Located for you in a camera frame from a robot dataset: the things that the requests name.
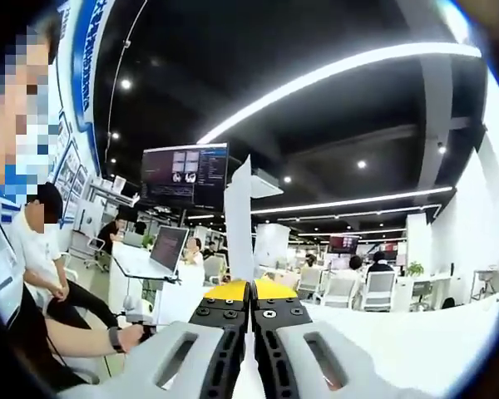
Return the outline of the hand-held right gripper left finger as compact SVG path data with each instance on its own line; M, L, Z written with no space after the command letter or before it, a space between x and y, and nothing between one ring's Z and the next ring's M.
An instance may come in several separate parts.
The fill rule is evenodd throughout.
M212 288L187 323L173 322L131 349L123 371L61 398L230 398L245 355L250 284Z

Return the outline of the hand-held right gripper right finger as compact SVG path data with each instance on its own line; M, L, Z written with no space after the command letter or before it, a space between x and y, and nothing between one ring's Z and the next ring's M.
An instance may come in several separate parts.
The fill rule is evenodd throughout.
M429 398L380 377L373 359L326 322L315 322L295 291L252 283L254 356L268 398Z

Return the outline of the person's left hand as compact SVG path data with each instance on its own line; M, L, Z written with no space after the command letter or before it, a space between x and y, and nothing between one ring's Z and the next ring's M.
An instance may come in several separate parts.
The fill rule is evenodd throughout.
M124 353L128 353L133 347L139 345L144 332L144 326L141 324L132 324L128 327L119 329L117 331L117 338L121 350Z

